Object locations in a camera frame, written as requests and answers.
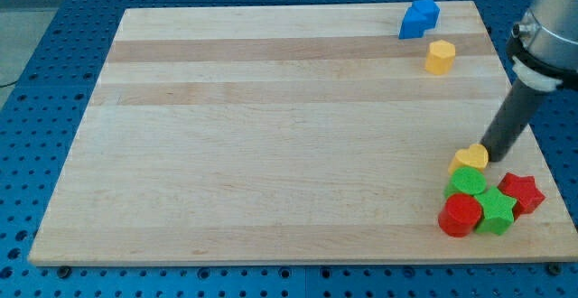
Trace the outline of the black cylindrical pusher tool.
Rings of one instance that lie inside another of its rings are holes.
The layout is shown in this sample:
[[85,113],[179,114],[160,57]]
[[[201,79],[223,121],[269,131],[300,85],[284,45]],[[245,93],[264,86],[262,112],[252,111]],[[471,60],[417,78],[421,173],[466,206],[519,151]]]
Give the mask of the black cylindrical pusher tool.
[[536,90],[521,79],[515,80],[480,139],[491,162],[500,162],[505,158],[548,95],[549,91]]

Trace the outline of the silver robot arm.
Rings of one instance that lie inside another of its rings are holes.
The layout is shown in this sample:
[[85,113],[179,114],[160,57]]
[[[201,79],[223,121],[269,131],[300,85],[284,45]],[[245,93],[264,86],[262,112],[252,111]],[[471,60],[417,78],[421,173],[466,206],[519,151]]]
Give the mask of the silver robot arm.
[[507,55],[516,80],[480,139],[492,162],[505,158],[549,94],[577,89],[577,0],[533,0],[512,26]]

